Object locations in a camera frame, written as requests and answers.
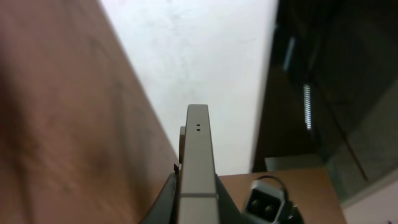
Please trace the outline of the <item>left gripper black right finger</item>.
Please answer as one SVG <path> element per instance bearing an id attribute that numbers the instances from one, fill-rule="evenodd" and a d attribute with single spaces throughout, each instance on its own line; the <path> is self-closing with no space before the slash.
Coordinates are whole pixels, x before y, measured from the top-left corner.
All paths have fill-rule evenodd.
<path id="1" fill-rule="evenodd" d="M 247 224 L 246 219 L 233 202 L 222 181 L 215 175 L 216 189 L 218 194 L 218 209 L 221 224 Z"/>

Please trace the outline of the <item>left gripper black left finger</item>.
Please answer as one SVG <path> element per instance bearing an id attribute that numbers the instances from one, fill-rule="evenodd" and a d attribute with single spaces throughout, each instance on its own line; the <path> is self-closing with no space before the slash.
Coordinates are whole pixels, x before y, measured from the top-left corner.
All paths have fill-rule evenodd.
<path id="1" fill-rule="evenodd" d="M 178 175 L 171 173 L 140 224 L 176 224 L 178 207 Z"/>

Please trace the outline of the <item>dark glass window panel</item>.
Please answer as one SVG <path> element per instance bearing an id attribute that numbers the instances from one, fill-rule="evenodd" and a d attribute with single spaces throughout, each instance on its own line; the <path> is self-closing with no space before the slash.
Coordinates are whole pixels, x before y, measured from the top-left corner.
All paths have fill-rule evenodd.
<path id="1" fill-rule="evenodd" d="M 397 169 L 396 1 L 279 1 L 251 170 L 310 156 L 342 202 Z"/>

